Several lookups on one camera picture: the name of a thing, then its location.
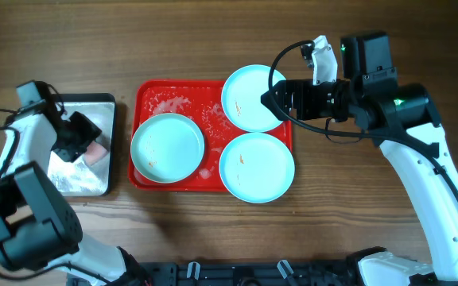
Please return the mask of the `pink green sponge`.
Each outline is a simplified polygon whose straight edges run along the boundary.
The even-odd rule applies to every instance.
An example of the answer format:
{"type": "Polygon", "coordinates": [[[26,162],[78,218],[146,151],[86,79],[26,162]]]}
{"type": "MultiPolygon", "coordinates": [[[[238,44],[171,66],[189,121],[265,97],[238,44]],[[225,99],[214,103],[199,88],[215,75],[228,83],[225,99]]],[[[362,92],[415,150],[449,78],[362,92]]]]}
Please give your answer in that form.
{"type": "Polygon", "coordinates": [[[101,144],[97,143],[96,141],[93,141],[87,147],[87,151],[83,154],[83,160],[86,165],[92,166],[93,164],[96,164],[97,162],[102,160],[107,154],[108,151],[106,148],[104,148],[101,144]]]}

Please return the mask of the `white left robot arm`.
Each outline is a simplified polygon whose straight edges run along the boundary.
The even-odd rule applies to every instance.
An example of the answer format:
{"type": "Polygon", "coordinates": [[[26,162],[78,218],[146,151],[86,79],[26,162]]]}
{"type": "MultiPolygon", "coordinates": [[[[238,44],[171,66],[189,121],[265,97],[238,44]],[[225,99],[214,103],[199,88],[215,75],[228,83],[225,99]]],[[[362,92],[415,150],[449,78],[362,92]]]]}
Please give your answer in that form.
{"type": "Polygon", "coordinates": [[[64,102],[50,84],[31,80],[17,87],[21,106],[10,110],[0,131],[0,278],[30,280],[52,270],[90,285],[151,285],[133,256],[86,235],[80,221],[48,178],[50,156],[73,162],[84,154],[103,158],[101,129],[76,111],[64,118],[64,102]],[[25,269],[26,276],[16,276],[25,269]]]}

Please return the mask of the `red plastic tray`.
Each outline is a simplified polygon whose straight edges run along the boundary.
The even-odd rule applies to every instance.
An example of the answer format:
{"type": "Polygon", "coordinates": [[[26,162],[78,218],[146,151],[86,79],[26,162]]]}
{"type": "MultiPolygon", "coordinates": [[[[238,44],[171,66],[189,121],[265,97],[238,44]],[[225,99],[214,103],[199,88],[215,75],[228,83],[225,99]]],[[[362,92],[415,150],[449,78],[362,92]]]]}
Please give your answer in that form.
{"type": "Polygon", "coordinates": [[[151,79],[136,94],[132,131],[147,119],[163,113],[176,113],[193,120],[204,135],[205,153],[198,169],[188,178],[171,184],[159,184],[145,178],[132,161],[128,178],[143,191],[222,192],[219,159],[226,145],[245,133],[234,126],[223,112],[220,80],[151,79]]]}

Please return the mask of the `light blue plate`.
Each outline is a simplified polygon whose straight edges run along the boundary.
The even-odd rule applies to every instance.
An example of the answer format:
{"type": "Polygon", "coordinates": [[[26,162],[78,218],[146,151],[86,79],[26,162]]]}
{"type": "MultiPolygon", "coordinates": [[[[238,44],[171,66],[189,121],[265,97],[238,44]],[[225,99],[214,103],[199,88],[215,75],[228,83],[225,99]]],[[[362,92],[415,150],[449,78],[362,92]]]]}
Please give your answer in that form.
{"type": "Polygon", "coordinates": [[[247,65],[233,72],[223,85],[221,103],[229,121],[247,132],[268,132],[282,121],[261,103],[268,90],[270,67],[247,65]]]}
{"type": "Polygon", "coordinates": [[[224,187],[247,203],[269,203],[284,195],[295,176],[288,147],[267,133],[245,133],[222,151],[219,174],[224,187]]]}
{"type": "Polygon", "coordinates": [[[200,128],[181,114],[164,113],[143,122],[135,131],[130,157],[146,179],[172,184],[186,179],[204,158],[205,140],[200,128]]]}

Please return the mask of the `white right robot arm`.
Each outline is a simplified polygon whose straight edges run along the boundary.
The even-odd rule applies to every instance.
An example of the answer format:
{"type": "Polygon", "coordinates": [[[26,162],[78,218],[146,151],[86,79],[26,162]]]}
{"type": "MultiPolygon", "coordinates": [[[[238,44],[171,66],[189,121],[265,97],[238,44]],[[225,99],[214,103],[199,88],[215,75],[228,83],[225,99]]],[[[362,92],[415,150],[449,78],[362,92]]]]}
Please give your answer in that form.
{"type": "Polygon", "coordinates": [[[281,121],[311,129],[313,119],[344,122],[370,139],[398,174],[421,223],[430,265],[374,247],[347,259],[359,285],[458,285],[458,172],[441,116],[425,87],[402,86],[383,31],[347,35],[335,58],[325,37],[297,42],[311,79],[269,79],[262,104],[281,121]]]}

